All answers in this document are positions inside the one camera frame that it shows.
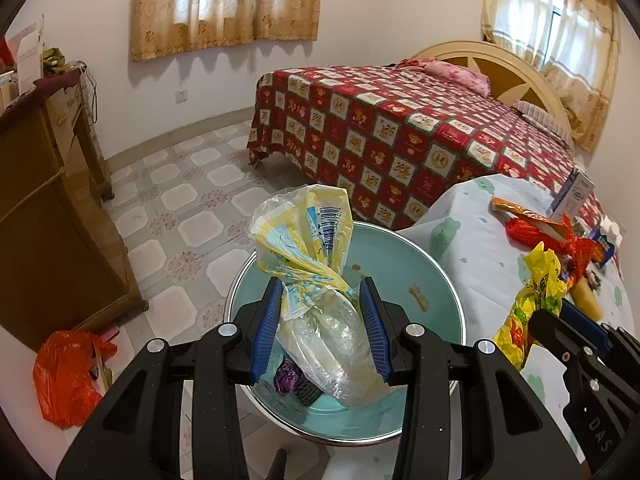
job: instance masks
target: pink pillow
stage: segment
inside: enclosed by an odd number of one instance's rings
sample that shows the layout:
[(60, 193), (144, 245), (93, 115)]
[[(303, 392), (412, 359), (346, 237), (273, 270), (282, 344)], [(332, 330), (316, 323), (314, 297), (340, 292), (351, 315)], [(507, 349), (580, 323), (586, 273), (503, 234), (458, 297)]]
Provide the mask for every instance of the pink pillow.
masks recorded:
[(489, 77), (476, 72), (466, 66), (458, 66), (446, 61), (439, 61), (433, 57), (428, 59), (403, 59), (396, 68), (415, 70), (430, 75), (441, 77), (447, 81), (458, 83), (472, 92), (489, 97), (491, 87)]

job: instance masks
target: teal bowl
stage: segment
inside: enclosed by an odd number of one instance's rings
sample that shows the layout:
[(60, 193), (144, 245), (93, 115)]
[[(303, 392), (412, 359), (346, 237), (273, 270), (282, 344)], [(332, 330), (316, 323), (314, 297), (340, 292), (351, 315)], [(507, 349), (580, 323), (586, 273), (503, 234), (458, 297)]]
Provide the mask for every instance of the teal bowl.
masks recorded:
[[(466, 344), (458, 295), (444, 271), (420, 247), (385, 228), (354, 222), (343, 277), (358, 290), (364, 276), (373, 278), (383, 300), (402, 305), (411, 322), (424, 325), (446, 341)], [(225, 321), (232, 320), (245, 303), (260, 300), (269, 278), (258, 269), (252, 254), (231, 286)], [(295, 395), (281, 397), (273, 387), (273, 375), (283, 355), (284, 350), (274, 341), (265, 374), (255, 386), (242, 387), (258, 410), (281, 428), (329, 446), (370, 446), (401, 433), (404, 388), (355, 410), (326, 394), (305, 408)], [(450, 383), (450, 393), (455, 386)]]

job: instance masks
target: clear plastic packaging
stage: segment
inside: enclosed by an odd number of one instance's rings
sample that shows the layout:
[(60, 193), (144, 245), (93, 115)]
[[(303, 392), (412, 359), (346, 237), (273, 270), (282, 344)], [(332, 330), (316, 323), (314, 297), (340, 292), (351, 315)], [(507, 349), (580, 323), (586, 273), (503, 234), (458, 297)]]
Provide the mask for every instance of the clear plastic packaging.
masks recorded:
[(347, 192), (320, 184), (266, 200), (251, 225), (259, 268), (285, 283), (276, 338), (307, 379), (347, 408), (390, 392), (373, 364), (358, 295), (341, 277), (352, 231)]

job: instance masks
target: red checkered bedspread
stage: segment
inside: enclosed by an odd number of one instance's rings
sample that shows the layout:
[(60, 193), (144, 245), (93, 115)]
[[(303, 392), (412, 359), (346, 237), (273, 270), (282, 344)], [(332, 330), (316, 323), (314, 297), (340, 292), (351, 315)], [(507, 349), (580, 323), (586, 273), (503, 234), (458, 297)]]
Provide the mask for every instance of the red checkered bedspread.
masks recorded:
[[(258, 82), (252, 163), (283, 152), (308, 177), (345, 188), (362, 219), (409, 227), (477, 176), (526, 178), (555, 195), (573, 167), (515, 111), (454, 83), (386, 67), (277, 70)], [(593, 195), (580, 212), (593, 225)]]

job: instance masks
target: curtain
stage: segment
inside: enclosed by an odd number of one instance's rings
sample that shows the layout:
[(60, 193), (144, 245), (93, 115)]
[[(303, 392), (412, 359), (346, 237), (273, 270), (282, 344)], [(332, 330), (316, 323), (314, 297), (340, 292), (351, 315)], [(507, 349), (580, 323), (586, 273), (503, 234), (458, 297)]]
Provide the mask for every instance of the curtain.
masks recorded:
[(320, 0), (135, 0), (132, 61), (253, 40), (316, 40)]
[(551, 32), (554, 0), (484, 0), (482, 33), (540, 69)]
[(567, 110), (574, 139), (590, 153), (609, 111), (619, 50), (614, 0), (564, 0), (558, 38), (542, 74)]

